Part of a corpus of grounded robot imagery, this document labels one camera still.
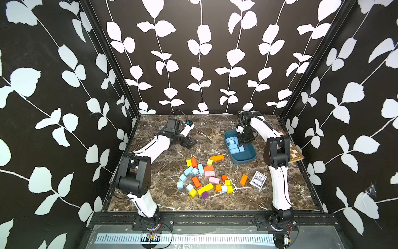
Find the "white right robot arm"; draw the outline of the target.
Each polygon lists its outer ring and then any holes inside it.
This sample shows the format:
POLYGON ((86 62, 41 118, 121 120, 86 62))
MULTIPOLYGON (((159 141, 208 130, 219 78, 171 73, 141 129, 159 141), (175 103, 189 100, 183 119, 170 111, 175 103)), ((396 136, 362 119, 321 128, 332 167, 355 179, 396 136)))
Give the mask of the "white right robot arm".
POLYGON ((274 227, 281 228, 293 222, 293 207, 288 191, 288 166, 291 159, 290 137, 275 130, 257 111, 240 111, 236 127, 238 140, 247 144, 258 133, 265 141, 263 159, 268 166, 273 187, 273 207, 270 217, 274 227))

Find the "light blue long block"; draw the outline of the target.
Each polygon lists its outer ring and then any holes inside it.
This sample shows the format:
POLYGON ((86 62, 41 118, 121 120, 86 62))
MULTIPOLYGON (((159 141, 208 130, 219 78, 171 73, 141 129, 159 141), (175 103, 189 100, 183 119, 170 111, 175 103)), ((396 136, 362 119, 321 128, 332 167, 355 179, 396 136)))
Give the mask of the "light blue long block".
POLYGON ((194 169, 193 166, 188 167, 186 170, 184 170, 184 174, 189 175, 193 171, 193 169, 194 169))

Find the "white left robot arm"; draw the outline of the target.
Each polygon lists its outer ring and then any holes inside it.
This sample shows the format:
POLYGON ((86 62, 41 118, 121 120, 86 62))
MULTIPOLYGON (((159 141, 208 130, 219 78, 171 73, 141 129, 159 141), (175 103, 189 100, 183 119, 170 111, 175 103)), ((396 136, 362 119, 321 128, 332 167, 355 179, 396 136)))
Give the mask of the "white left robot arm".
POLYGON ((140 217, 148 221, 159 221, 159 206, 153 201, 149 190, 151 165, 172 145, 179 144, 191 149, 196 144, 196 140, 189 136, 193 129, 194 123, 191 120, 182 123, 181 120, 169 118, 147 145, 120 162, 114 176, 116 188, 133 202, 140 217))

